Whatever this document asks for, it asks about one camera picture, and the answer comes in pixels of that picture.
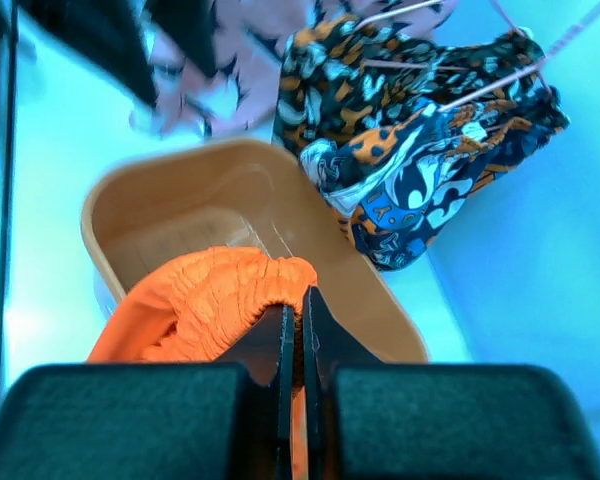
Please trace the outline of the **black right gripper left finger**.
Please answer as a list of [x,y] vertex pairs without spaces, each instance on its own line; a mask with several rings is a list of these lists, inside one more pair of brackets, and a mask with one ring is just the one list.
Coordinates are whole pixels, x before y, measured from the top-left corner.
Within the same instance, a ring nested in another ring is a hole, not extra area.
[[288,479],[294,315],[211,363],[47,365],[0,407],[0,479]]

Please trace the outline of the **bright orange shorts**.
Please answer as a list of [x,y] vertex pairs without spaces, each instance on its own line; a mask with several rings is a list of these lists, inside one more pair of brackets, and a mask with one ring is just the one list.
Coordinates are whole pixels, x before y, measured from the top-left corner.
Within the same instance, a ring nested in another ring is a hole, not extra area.
[[210,362],[248,332],[265,309],[302,312],[318,283],[299,257],[256,247],[212,247],[179,256],[140,280],[117,305],[90,363]]

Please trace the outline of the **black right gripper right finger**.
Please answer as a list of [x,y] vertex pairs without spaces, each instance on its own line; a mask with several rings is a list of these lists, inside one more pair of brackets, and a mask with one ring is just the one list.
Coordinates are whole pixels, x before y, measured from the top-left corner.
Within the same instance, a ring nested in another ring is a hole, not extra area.
[[546,368],[385,363],[316,288],[302,335],[312,479],[600,479],[581,409]]

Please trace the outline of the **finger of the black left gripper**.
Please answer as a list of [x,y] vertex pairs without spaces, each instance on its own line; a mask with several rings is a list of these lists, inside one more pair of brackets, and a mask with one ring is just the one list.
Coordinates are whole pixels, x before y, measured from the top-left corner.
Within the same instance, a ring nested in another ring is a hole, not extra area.
[[144,46],[143,21],[165,33],[211,78],[217,65],[207,1],[19,1],[48,34],[91,61],[153,108],[158,94]]

